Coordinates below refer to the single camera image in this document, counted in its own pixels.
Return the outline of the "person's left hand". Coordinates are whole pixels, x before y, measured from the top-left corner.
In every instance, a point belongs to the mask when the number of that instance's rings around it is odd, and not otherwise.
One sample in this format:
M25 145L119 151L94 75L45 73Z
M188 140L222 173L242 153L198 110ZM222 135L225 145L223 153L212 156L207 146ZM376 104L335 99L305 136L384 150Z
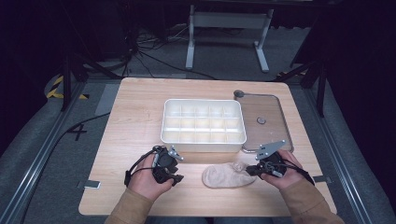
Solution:
M173 179L159 184L152 175L154 155L150 154L139 162L134 170L128 189L151 201L156 201L163 193L172 188Z

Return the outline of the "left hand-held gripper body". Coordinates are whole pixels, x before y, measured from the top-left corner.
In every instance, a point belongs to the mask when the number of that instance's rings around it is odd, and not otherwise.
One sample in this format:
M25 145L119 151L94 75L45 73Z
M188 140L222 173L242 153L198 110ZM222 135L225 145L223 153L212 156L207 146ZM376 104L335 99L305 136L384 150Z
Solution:
M178 161L183 161L174 147L167 149L166 146L155 146L155 157L152 163L152 174L155 178L164 178L168 173L167 167L177 167Z

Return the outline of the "white metal stand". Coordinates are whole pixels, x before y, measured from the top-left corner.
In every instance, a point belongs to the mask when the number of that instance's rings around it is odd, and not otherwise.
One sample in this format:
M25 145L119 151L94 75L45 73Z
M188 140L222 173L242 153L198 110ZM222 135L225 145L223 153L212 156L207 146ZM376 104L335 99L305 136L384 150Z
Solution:
M253 43L256 55L264 73L269 72L269 65L264 55L263 45L274 11L269 9L263 14L249 13L229 13L229 12L203 12L197 11L195 5L190 5L189 15L189 44L187 48L187 57L185 67L189 70L193 68L194 60L194 29L199 28L236 28L236 29L260 29L261 37Z

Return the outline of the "black tripod stand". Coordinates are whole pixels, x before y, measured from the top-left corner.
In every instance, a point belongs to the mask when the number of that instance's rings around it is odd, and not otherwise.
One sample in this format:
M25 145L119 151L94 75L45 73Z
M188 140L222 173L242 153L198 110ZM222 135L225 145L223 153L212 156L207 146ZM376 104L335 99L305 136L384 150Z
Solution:
M91 68L105 75L106 77L111 79L121 79L120 76L111 72L107 68L104 68L102 65L89 59L88 57L77 53L67 54L64 57L62 66L62 75L64 77L64 99L62 111L65 111L72 101L71 76L74 76L77 82L86 82L88 80L89 75L87 69L84 67L84 64L89 65Z
M283 82L292 77L295 77L304 72L304 77L300 81L300 86L303 89L310 89L315 83L318 83L317 98L316 98L316 109L318 114L324 117L324 94L326 87L327 70L324 61L313 61L298 66L289 72L279 73L274 82Z

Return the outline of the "white divided storage box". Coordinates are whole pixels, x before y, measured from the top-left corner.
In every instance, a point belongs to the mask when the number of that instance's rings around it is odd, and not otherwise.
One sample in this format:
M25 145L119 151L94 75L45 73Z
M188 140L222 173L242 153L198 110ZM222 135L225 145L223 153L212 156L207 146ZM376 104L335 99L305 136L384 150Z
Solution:
M238 152L247 141L241 105L235 100L169 99L161 139L178 152Z

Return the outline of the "grey metal floor rail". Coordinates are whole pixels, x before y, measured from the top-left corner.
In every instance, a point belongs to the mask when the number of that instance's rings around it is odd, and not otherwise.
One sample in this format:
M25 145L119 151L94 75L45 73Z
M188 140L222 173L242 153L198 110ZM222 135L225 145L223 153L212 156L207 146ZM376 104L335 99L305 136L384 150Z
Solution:
M45 164L50 157L56 141L61 136L61 129L65 125L65 121L69 116L72 107L78 100L78 97L84 88L84 82L77 82L75 84L75 87L72 89L71 104L66 108L65 111L62 111L58 114L43 145L40 147L36 156L34 157L34 160L24 173L23 179L16 189L10 202L8 203L3 215L0 216L0 224L12 224L24 205L31 199L32 195L34 194L34 189L38 183L38 179L44 170Z
M304 90L304 95L307 99L307 102L314 113L314 118L318 123L318 126L324 135L325 142L328 151L330 153L330 158L332 160L332 164L334 169L340 178L341 185L346 193L346 197L351 205L351 208L355 214L355 217L358 220L359 224L373 224L368 211L361 200L361 196L356 188L356 185L351 178L351 174L347 169L347 164L344 162L342 155L339 151L338 146L333 139L332 133L329 129L329 126L325 120L325 118L321 117L317 111L316 99L314 94L310 90Z

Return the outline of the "clear lid with grey knob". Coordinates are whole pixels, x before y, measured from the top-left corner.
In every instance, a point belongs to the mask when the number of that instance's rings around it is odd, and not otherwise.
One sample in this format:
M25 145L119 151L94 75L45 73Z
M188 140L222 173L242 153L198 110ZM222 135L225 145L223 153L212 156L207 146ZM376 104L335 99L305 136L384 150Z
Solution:
M293 151L293 143L279 99L272 94L233 92L241 105L247 141L242 146L246 153L256 153L260 145L285 140L283 150Z

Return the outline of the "yellow black hazard tape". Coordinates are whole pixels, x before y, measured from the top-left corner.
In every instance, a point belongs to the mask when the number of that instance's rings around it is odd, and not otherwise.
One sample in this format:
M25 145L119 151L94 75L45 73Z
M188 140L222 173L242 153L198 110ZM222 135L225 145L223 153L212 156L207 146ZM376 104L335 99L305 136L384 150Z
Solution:
M60 87L61 83L64 81L64 77L59 75L55 81L53 82L49 92L47 93L48 98L59 98L63 99L64 95L62 93L57 92L58 88Z

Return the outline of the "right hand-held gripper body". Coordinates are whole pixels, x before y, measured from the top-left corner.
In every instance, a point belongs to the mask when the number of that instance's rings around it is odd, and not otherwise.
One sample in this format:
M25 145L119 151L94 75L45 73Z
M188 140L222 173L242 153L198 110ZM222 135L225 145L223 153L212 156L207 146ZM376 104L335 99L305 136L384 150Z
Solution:
M257 164L256 175L271 175L274 177L282 177L286 173L285 162L277 152L286 144L285 140L274 143L260 145L256 155Z

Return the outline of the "beige sock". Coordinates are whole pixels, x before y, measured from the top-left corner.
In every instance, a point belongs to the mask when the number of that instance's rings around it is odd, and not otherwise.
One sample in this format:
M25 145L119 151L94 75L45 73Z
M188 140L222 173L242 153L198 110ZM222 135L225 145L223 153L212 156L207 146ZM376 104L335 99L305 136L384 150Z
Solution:
M202 181L212 189L244 187L257 179L246 172L247 167L248 165L241 161L210 165L203 171Z

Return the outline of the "person's right hand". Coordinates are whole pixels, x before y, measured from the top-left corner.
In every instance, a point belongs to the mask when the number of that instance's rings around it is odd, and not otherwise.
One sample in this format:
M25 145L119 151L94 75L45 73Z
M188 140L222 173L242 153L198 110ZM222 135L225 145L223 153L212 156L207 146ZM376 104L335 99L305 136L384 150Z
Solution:
M298 160L291 152L280 149L278 153L284 160L291 161L297 167L302 168L302 165L298 162ZM262 174L261 178L279 190L285 189L304 179L304 177L296 170L290 168L287 169L286 173L282 178L274 177L267 174Z

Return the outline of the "grey floor sheet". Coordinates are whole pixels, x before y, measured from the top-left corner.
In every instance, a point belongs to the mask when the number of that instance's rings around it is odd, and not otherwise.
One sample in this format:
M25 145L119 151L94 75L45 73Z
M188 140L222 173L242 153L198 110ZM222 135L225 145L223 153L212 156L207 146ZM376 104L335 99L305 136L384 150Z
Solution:
M104 91L100 97L99 103L95 109L94 114L96 116L103 115L105 113L109 113L112 109L112 106L115 102L119 84L106 84Z

